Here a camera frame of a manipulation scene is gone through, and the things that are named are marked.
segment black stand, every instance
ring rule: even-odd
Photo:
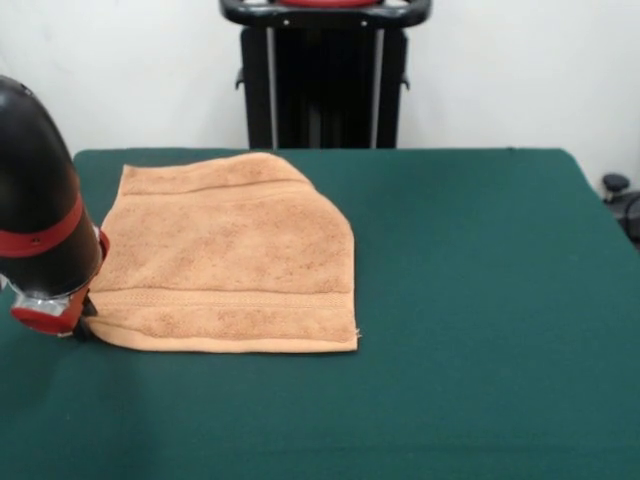
[[[430,0],[402,7],[309,8],[221,0],[242,31],[252,149],[394,148],[407,84],[403,27]]]

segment green table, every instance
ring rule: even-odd
[[[123,163],[77,156],[101,221]],[[640,262],[558,150],[291,151],[351,220],[360,350],[138,353],[0,323],[6,479],[640,478]]]

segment folded towel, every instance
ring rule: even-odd
[[[280,157],[123,169],[91,286],[106,342],[138,350],[357,349],[354,240]]]

